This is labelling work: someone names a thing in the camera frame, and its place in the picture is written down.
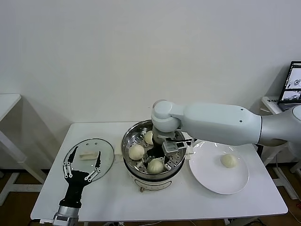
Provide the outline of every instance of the laptop screen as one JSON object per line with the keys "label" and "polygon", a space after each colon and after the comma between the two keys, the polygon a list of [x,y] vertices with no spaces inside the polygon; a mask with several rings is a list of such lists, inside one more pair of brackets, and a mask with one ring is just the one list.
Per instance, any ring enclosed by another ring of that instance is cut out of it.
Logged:
{"label": "laptop screen", "polygon": [[279,103],[301,103],[301,61],[291,63]]}

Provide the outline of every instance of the steamed bun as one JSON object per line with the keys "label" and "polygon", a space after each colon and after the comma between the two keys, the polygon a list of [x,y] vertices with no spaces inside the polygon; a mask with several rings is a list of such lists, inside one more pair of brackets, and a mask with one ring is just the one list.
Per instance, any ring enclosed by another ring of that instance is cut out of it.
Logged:
{"label": "steamed bun", "polygon": [[159,159],[153,159],[147,166],[148,173],[162,173],[164,171],[164,164]]}
{"label": "steamed bun", "polygon": [[128,150],[128,156],[132,160],[139,160],[144,155],[144,148],[141,145],[133,145]]}
{"label": "steamed bun", "polygon": [[227,168],[233,168],[238,165],[237,157],[232,154],[225,154],[221,157],[222,164]]}
{"label": "steamed bun", "polygon": [[152,142],[152,130],[151,131],[147,131],[145,136],[144,136],[144,140],[146,143],[148,143],[149,145],[153,145]]}

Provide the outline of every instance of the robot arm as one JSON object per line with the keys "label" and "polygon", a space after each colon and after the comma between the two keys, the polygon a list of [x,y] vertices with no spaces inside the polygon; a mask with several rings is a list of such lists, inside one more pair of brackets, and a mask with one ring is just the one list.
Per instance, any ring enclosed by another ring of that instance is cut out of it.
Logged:
{"label": "robot arm", "polygon": [[151,119],[159,133],[180,129],[193,138],[228,145],[301,143],[301,106],[277,115],[259,116],[234,105],[181,106],[160,101],[154,105]]}

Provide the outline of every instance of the white table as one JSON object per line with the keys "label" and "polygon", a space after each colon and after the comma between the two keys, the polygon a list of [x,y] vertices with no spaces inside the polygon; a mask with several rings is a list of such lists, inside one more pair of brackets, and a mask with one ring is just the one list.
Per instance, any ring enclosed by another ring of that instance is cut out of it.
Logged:
{"label": "white table", "polygon": [[[287,213],[281,195],[252,145],[245,145],[240,153],[248,163],[250,179],[245,189],[237,194],[221,195],[207,190],[194,178],[187,162],[168,188],[156,192],[139,192],[139,188],[130,179],[120,150],[121,139],[133,124],[135,122],[71,125],[35,203],[31,218],[41,219],[41,223],[52,222],[67,189],[62,168],[65,155],[78,142],[97,137],[112,144],[115,161],[104,177],[84,188],[79,221],[244,218]],[[231,225],[243,225],[249,220],[250,218],[236,220]]]}
{"label": "white table", "polygon": [[[0,94],[0,121],[18,103],[20,99],[20,94]],[[46,174],[40,169],[36,169],[23,154],[23,152],[1,131],[0,142],[3,144],[2,147],[4,151],[6,151],[14,160],[16,160],[16,162],[23,166],[25,170],[32,174],[42,184],[45,182]],[[18,176],[19,173],[13,173],[2,189],[0,193],[0,206],[4,203],[9,192],[39,192],[41,190],[42,185],[14,184]]]}

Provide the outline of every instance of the power cord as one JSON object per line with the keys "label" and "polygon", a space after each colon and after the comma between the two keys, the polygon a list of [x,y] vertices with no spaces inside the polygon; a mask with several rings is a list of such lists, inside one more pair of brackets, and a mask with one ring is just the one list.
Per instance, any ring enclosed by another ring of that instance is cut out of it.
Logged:
{"label": "power cord", "polygon": [[152,224],[145,224],[145,225],[139,225],[139,226],[147,226],[147,225],[156,225],[156,224],[158,224],[158,223],[161,223],[162,221],[158,221],[158,222],[156,222],[156,223],[152,223]]}
{"label": "power cord", "polygon": [[260,224],[261,226],[267,226],[267,225],[264,224],[260,219],[257,219],[257,220],[255,220],[255,221],[252,221],[252,222],[250,222],[249,224],[246,224],[245,226],[249,226],[249,225],[252,225],[252,224],[255,224],[255,223]]}
{"label": "power cord", "polygon": [[40,222],[40,219],[32,219],[28,222],[27,226],[30,226],[32,222]]}
{"label": "power cord", "polygon": [[[284,173],[280,170],[281,168],[278,167],[277,155],[276,155],[276,157],[275,157],[275,160],[276,160],[276,168],[279,170],[279,173],[285,178],[285,180],[286,180],[286,181],[288,182],[288,184],[290,185],[292,191],[295,193],[295,195],[297,196],[298,200],[301,202],[301,200],[300,200],[298,194],[296,193],[296,191],[294,190],[293,186],[291,185],[291,183],[289,182],[289,180],[286,178],[286,176],[284,175]],[[287,208],[287,209],[288,209],[288,211],[290,212],[290,214],[292,214],[293,218],[295,218],[295,220],[296,220],[299,224],[301,224],[301,222],[300,222],[300,221],[298,220],[298,218],[297,218],[297,217],[289,210],[289,208]]]}

